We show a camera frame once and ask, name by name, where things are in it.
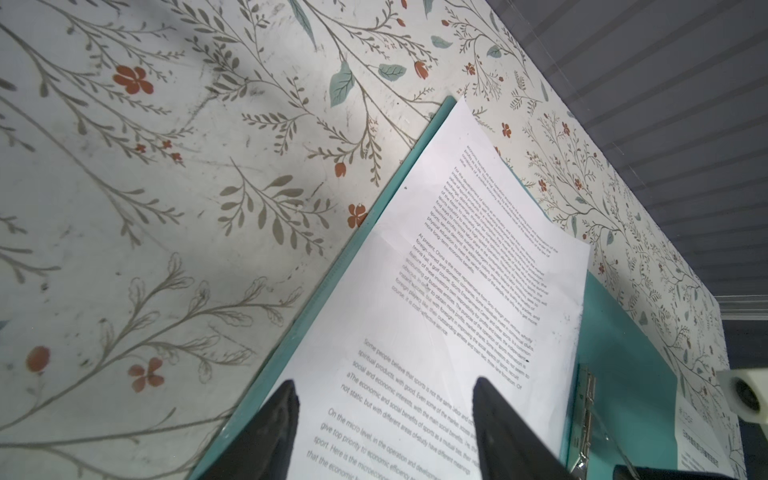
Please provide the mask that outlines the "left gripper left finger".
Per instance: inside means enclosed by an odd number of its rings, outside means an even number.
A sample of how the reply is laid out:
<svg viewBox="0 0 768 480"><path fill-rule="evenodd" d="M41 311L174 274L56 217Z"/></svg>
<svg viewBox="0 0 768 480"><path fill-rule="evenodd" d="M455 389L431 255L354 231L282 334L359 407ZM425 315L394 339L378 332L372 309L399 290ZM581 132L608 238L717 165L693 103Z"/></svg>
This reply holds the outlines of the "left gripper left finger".
<svg viewBox="0 0 768 480"><path fill-rule="evenodd" d="M284 381L200 479L284 480L299 423L293 380Z"/></svg>

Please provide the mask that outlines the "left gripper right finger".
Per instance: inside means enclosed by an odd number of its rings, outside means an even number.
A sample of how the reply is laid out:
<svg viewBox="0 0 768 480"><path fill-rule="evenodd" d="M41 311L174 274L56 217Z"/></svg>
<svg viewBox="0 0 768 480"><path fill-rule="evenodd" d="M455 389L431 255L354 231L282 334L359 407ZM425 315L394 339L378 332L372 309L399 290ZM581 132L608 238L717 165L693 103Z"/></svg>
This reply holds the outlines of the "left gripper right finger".
<svg viewBox="0 0 768 480"><path fill-rule="evenodd" d="M483 479L573 479L485 377L473 387L472 413Z"/></svg>

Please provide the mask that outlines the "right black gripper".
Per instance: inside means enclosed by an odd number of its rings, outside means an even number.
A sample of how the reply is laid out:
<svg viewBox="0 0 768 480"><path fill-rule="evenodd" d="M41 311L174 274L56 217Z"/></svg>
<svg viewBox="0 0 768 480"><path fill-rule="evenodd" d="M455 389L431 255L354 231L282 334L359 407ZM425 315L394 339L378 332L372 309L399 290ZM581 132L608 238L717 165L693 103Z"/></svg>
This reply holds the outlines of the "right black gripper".
<svg viewBox="0 0 768 480"><path fill-rule="evenodd" d="M616 465L613 480L732 480L731 477L713 472L629 467Z"/></svg>

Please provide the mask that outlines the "teal green file folder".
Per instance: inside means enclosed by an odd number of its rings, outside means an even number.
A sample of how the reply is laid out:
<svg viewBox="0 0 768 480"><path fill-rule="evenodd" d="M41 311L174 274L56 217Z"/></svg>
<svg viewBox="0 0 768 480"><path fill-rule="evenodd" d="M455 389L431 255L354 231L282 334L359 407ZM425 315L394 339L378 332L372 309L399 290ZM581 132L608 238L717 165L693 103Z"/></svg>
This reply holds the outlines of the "teal green file folder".
<svg viewBox="0 0 768 480"><path fill-rule="evenodd" d="M200 479L203 471L212 465L246 423L286 381L282 376L283 370L372 230L375 217L382 214L416 160L459 101L462 100L447 98L443 102L412 153L397 170L361 227L352 236L331 271L306 304L287 337L257 376L232 419L204 454L200 464L193 471L194 478ZM554 455L565 468L579 366L587 367L597 378L595 406L598 415L615 435L632 465L675 469L675 378L650 341L588 269L566 430L561 451ZM596 443L594 453L598 455L597 478L590 473L588 479L612 479L612 468L615 463L620 462L620 458L614 456L603 441Z"/></svg>

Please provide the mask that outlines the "white printed paper sheet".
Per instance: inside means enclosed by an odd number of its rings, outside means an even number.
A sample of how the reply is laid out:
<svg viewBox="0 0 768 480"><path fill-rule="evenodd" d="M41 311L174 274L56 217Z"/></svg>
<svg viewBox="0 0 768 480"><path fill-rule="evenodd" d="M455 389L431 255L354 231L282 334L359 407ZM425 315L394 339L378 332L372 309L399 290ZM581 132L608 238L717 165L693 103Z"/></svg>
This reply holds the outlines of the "white printed paper sheet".
<svg viewBox="0 0 768 480"><path fill-rule="evenodd" d="M459 101L283 370L292 479L477 479L486 378L558 455L589 246L552 223Z"/></svg>

